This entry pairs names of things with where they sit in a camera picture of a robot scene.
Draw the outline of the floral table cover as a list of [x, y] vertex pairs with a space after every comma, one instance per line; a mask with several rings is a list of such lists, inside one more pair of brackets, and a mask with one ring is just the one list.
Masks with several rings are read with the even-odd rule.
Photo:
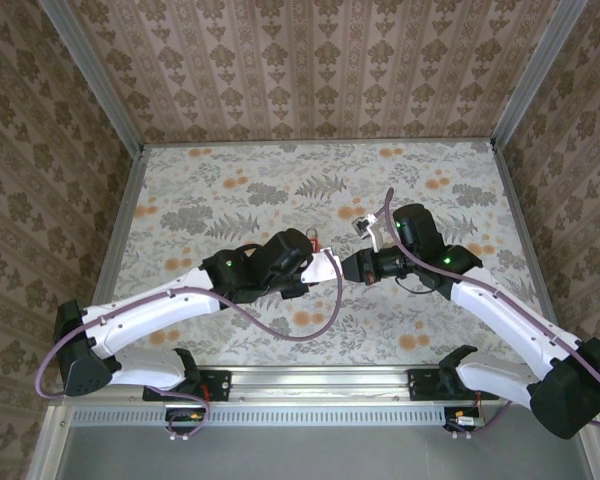
[[[476, 254], [496, 279], [529, 286], [488, 143], [381, 143], [154, 149], [114, 297], [160, 286], [221, 249], [263, 244], [287, 228], [318, 230], [340, 257], [366, 246], [352, 221], [424, 205], [448, 244]], [[259, 299], [246, 315], [178, 322], [136, 349], [184, 348], [204, 365], [434, 364], [461, 345], [516, 353], [484, 323], [410, 277], [325, 282], [306, 295]]]

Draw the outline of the small electronics board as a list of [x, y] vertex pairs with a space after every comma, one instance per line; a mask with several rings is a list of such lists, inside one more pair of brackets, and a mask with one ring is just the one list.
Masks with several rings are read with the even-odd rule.
[[485, 417], [477, 406], [444, 408], [443, 428], [451, 433], [471, 433], [485, 425]]
[[165, 413], [166, 430], [175, 436], [191, 436], [204, 423], [204, 408], [170, 408]]

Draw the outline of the grey metal panel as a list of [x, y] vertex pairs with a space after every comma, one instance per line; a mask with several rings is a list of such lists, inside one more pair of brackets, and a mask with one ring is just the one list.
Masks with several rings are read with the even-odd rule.
[[71, 431], [56, 480], [592, 480], [575, 441], [508, 419], [454, 439], [437, 428], [207, 427]]

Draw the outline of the aluminium table side rail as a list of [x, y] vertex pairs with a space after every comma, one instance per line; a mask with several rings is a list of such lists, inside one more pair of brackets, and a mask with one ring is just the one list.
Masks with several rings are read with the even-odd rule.
[[499, 277], [497, 284], [504, 295], [504, 306], [501, 310], [505, 313], [511, 312], [512, 315], [505, 318], [503, 325], [497, 324], [491, 318], [487, 320], [487, 324], [534, 373], [545, 376], [551, 370], [551, 362], [554, 359], [563, 360], [568, 356], [555, 341], [563, 336], [565, 341], [573, 346], [576, 338], [557, 325], [556, 315], [505, 161], [498, 150], [493, 151], [493, 157], [515, 224], [516, 244], [520, 247], [523, 272], [530, 279], [530, 283], [525, 287], [522, 282], [515, 283], [508, 276]]
[[111, 231], [104, 263], [92, 297], [92, 305], [100, 306], [112, 303], [112, 296], [120, 272], [127, 238], [135, 215], [138, 198], [144, 184], [147, 162], [148, 160], [143, 151], [140, 151], [133, 158], [129, 177]]

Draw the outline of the aluminium table edge rail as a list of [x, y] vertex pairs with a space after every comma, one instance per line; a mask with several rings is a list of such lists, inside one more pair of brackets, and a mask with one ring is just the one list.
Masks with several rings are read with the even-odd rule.
[[111, 364], [112, 371], [91, 369], [77, 373], [67, 386], [51, 392], [53, 398], [91, 395], [109, 386], [145, 387], [166, 394], [198, 370], [229, 370], [232, 388], [226, 402], [253, 405], [349, 405], [399, 403], [462, 404], [469, 401], [414, 401], [410, 399], [406, 371], [416, 366], [339, 366], [339, 367], [198, 367], [185, 359], [173, 366], [146, 361], [128, 365]]

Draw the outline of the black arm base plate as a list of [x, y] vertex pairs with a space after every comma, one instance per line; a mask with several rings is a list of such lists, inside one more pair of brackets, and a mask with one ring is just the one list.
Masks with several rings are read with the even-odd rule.
[[199, 397], [207, 402], [226, 402], [232, 388], [232, 372], [229, 370], [202, 369], [189, 373], [166, 394], [145, 387], [144, 401], [185, 401]]
[[[439, 368], [412, 368], [406, 374], [409, 396], [414, 401], [469, 401], [476, 400], [480, 393], [462, 385], [455, 374]], [[486, 400], [498, 399], [490, 393], [480, 394]]]

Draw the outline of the thin aluminium table rail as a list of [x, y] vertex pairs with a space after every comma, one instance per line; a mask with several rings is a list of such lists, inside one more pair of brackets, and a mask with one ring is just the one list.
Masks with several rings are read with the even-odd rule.
[[381, 144], [381, 143], [488, 143], [493, 146], [495, 140], [489, 137], [392, 137], [392, 138], [363, 138], [363, 139], [300, 139], [300, 140], [250, 140], [250, 141], [213, 141], [213, 142], [180, 142], [180, 143], [146, 143], [144, 151], [165, 148], [215, 148], [215, 147], [260, 147], [260, 146], [304, 146], [331, 144]]

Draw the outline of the aluminium frame post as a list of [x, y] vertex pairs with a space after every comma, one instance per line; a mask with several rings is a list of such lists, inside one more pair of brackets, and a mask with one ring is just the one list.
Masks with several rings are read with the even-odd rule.
[[504, 148], [512, 138], [587, 2], [588, 0], [559, 0], [491, 135], [491, 143], [495, 149]]
[[121, 96], [106, 71], [105, 63], [98, 58], [85, 29], [70, 8], [67, 0], [40, 0], [53, 27], [64, 42], [75, 64], [114, 127], [120, 141], [132, 157], [136, 157], [144, 142], [134, 126]]

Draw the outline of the aluminium lower frame beam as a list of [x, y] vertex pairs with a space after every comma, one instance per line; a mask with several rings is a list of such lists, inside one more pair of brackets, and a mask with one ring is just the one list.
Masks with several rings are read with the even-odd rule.
[[593, 480], [600, 480], [600, 429], [586, 427], [580, 439]]
[[69, 406], [47, 409], [26, 480], [56, 480], [72, 417], [73, 408]]

